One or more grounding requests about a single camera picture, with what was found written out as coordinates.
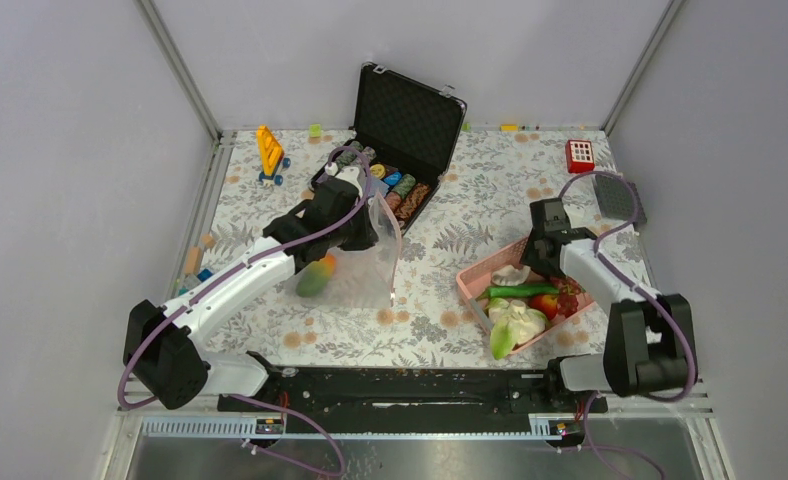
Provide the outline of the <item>clear pink zip top bag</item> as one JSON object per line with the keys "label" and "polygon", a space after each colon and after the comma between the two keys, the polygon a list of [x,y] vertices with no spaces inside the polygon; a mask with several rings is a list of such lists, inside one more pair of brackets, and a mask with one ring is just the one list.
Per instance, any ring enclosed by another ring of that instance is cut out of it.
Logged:
{"label": "clear pink zip top bag", "polygon": [[284,282],[283,293],[290,303],[339,308],[387,308],[392,304],[402,234],[382,194],[370,197],[367,206],[379,237],[376,245],[364,251],[329,249],[327,253],[336,259],[336,269],[326,289],[312,298],[296,295],[295,287],[304,268]]}

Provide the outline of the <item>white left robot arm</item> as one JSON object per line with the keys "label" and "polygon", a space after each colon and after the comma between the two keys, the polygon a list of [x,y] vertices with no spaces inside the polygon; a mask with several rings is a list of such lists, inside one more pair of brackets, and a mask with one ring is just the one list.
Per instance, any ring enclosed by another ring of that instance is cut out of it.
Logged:
{"label": "white left robot arm", "polygon": [[121,408],[154,401],[178,409],[200,394],[242,395],[258,411],[279,401],[280,385],[250,354],[205,351],[233,315],[275,285],[322,259],[330,249],[362,251],[377,242],[367,202],[372,182],[329,178],[315,195],[273,219],[240,258],[162,305],[134,306],[117,387]]}

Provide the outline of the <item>green orange toy mango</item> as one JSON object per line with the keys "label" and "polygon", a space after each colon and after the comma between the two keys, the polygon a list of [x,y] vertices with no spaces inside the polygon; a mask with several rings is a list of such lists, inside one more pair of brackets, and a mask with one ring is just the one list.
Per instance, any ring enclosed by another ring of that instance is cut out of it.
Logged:
{"label": "green orange toy mango", "polygon": [[297,282],[295,294],[301,298],[312,298],[321,294],[332,279],[335,269],[336,259],[331,253],[310,263]]}

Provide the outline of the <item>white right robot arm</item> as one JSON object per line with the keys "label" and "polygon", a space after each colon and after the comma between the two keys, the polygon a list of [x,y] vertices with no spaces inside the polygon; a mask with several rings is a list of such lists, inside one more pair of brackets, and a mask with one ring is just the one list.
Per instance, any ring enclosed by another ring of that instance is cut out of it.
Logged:
{"label": "white right robot arm", "polygon": [[523,265],[545,277],[576,281],[608,315],[600,354],[561,357],[549,368],[545,402],[567,412],[587,391],[665,401],[685,397],[698,379],[693,315],[680,294],[665,295],[631,279],[600,249],[593,232],[572,226],[559,198],[531,203]]}

